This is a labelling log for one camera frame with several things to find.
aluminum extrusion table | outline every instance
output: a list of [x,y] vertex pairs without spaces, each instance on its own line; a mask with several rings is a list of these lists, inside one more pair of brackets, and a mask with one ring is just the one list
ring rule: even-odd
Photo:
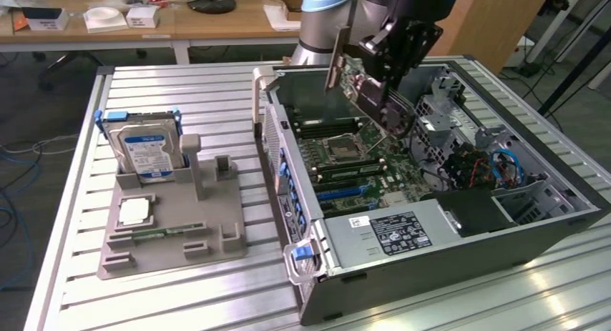
[[[586,182],[611,199],[609,173],[478,63],[458,64]],[[26,330],[611,330],[611,219],[526,265],[301,327],[250,131],[250,79],[278,62],[134,66],[96,77]],[[468,108],[498,123],[478,98]],[[92,122],[96,109],[184,113],[200,159],[238,165],[248,255],[228,262],[101,281],[94,276],[116,160]]]

motherboard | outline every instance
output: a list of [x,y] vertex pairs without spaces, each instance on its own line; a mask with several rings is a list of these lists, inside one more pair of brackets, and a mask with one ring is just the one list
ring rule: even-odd
[[325,123],[308,125],[305,134],[301,128],[296,130],[304,136],[297,145],[324,216],[418,201],[430,186],[408,149],[366,118],[345,119],[344,124],[353,125],[356,132],[310,137],[337,132]]

floor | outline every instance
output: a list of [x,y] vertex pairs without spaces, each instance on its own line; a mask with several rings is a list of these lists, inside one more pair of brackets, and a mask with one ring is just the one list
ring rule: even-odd
[[[533,39],[540,37],[550,19],[552,16],[542,16],[534,20],[528,30],[529,37]],[[552,46],[564,32],[573,27],[574,24],[566,21],[549,43]],[[586,34],[566,61],[553,66],[554,75],[542,77],[534,90],[541,99],[545,99],[552,93],[596,39],[597,36],[595,34]],[[281,59],[281,56],[289,56],[292,48],[290,45],[232,46],[228,49],[224,46],[218,46],[210,49],[193,50],[192,55],[194,62],[270,60]],[[96,68],[86,60],[78,59],[56,75],[53,79],[54,90],[52,92],[41,92],[36,89],[36,75],[44,68],[45,63],[49,63],[58,56],[60,54],[57,53],[48,53],[46,62],[38,63],[28,53],[22,53],[12,64],[6,67],[0,67],[0,144],[28,140],[38,141],[78,132]],[[97,51],[96,56],[106,65],[114,66],[173,64],[173,53],[169,49],[148,50],[145,59],[138,59],[133,50]],[[584,78],[576,82],[574,87],[597,72],[609,60],[611,51],[607,49],[599,60],[585,71]],[[504,70],[502,73],[509,77],[517,77],[517,74],[510,70]],[[537,78],[538,76],[522,79],[524,82],[505,80],[505,83],[517,94],[522,95],[528,91],[528,87],[524,84],[532,85]],[[537,105],[532,95],[526,97],[526,101],[532,106]],[[611,120],[609,104],[611,87],[604,83],[599,92],[584,88],[556,113],[566,136],[607,169],[611,169],[611,151],[607,150],[609,141],[605,137],[611,133],[611,124],[608,123],[608,120]],[[52,143],[45,151],[68,149],[73,144],[74,140],[66,139]],[[16,146],[10,149],[24,149],[24,146]],[[34,154],[22,154],[16,158],[21,161],[30,161],[34,159]],[[22,328],[70,160],[70,153],[42,156],[40,160],[40,177],[28,189],[12,198],[28,225],[34,260],[32,269],[22,276],[22,280],[16,283],[10,290],[0,292],[0,330],[18,330]],[[0,182],[4,184],[18,175],[26,166],[1,159],[0,163]],[[20,180],[20,183],[12,186],[9,192],[13,192],[26,182],[28,179]],[[9,228],[0,228],[0,242],[6,238],[8,231],[10,231]],[[2,266],[0,266],[0,285],[24,267],[26,258],[25,244],[25,238],[17,232],[14,239],[0,249],[2,263]]]

white label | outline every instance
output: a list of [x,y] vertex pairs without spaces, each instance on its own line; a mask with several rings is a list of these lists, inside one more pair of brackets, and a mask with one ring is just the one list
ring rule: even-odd
[[169,38],[168,34],[142,34],[144,39]]
[[352,228],[368,226],[369,225],[369,216],[364,215],[362,217],[349,218],[348,221],[350,222]]
[[144,177],[162,177],[172,172],[172,159],[162,151],[164,136],[126,137],[125,146],[136,173]]

